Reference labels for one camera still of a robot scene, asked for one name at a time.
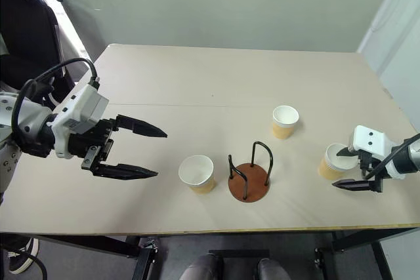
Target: white table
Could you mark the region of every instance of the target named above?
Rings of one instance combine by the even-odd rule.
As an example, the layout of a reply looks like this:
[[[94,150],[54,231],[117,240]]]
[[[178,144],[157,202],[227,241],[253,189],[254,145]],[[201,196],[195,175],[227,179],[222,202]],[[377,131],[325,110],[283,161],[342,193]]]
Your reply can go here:
[[[339,190],[317,174],[325,148],[346,144],[356,125],[398,143],[415,134],[359,54],[110,45],[96,66],[99,92],[110,99],[104,118],[120,113],[168,134],[115,132],[107,164],[159,175],[111,180],[81,170],[76,157],[25,155],[0,207],[0,231],[150,235],[420,225],[420,176],[385,180],[384,193],[373,193]],[[270,130],[280,104],[301,115],[287,140]],[[255,140],[274,154],[271,187],[260,201],[241,203],[228,190],[228,154],[235,165],[250,162]],[[215,164],[217,186],[207,195],[178,178],[180,162],[192,154]],[[260,148],[256,163],[268,168]]]

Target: wall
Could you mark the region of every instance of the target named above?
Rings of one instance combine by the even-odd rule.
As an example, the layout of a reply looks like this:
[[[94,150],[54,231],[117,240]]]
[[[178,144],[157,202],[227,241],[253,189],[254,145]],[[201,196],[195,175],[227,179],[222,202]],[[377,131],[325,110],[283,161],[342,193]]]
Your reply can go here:
[[[385,0],[359,51],[420,131],[420,0]]]
[[[64,0],[92,58],[107,44],[355,51],[382,0]]]

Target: round wooden base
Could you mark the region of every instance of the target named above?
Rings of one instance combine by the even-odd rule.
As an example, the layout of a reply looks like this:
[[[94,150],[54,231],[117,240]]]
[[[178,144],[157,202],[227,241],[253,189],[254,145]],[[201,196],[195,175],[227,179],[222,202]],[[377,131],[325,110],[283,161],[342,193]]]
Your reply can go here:
[[[232,195],[237,200],[244,203],[253,203],[254,201],[263,198],[270,188],[270,182],[268,182],[267,186],[264,185],[267,178],[266,171],[256,164],[251,167],[250,163],[241,164],[236,168],[243,172],[248,179],[247,199],[243,199],[243,187],[245,186],[245,181],[235,172],[233,172],[233,179],[229,179],[228,181],[229,190]]]

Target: black chair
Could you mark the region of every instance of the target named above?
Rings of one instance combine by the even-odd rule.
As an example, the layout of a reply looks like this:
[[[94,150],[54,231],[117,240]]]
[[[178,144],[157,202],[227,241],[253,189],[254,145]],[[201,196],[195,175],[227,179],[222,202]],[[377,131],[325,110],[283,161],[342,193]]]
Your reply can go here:
[[[1,0],[0,31],[10,54],[0,57],[1,80],[14,89],[62,61],[58,22],[44,0]],[[61,102],[74,82],[64,68],[52,85]]]

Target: shoe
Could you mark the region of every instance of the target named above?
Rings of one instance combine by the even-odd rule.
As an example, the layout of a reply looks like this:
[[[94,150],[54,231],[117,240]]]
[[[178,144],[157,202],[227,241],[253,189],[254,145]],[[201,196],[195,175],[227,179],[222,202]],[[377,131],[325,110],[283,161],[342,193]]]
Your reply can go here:
[[[25,247],[22,247],[20,250],[22,252],[27,252],[32,256],[37,256],[38,248],[38,239],[30,239],[28,244]],[[31,258],[15,252],[8,252],[7,256],[9,257],[9,271],[14,275],[18,275],[19,273],[22,273],[25,270],[27,270],[33,262]]]

